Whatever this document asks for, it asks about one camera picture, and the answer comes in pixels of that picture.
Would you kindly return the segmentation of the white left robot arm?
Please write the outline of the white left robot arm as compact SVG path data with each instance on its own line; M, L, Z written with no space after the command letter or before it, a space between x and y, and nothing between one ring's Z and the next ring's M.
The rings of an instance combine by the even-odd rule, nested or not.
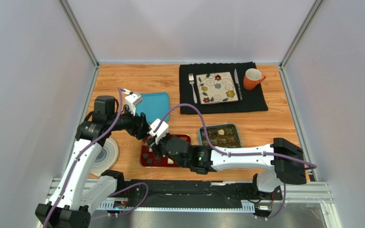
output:
M56 190L45 204L38 204L35 215L44 228L87 228L91 216L108 197L130 189L124 174L101 172L98 181L83 192L94 161L113 131L126 130L136 139L149 132L144 113L136 108L143 101L139 93L130 93L124 101L110 95L98 96L94 109L78 126L70 161Z

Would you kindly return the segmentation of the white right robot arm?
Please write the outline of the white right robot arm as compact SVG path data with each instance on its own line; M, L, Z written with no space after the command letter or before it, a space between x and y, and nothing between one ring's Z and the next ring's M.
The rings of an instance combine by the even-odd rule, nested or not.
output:
M262 169L253 176L255 191L271 193L282 184L306 184L306 162L303 150L284 138L250 148L222 148L192 145L166 134L158 140L150 136L145 143L159 158L167 157L191 172L206 175L230 169Z

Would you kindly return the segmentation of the white egg-shaped chocolate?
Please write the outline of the white egg-shaped chocolate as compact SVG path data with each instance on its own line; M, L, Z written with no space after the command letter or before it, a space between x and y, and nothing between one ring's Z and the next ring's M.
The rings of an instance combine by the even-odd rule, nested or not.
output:
M219 134L219 135L225 135L225 130L224 130L224 129L220 129L220 130L218 130L218 134Z

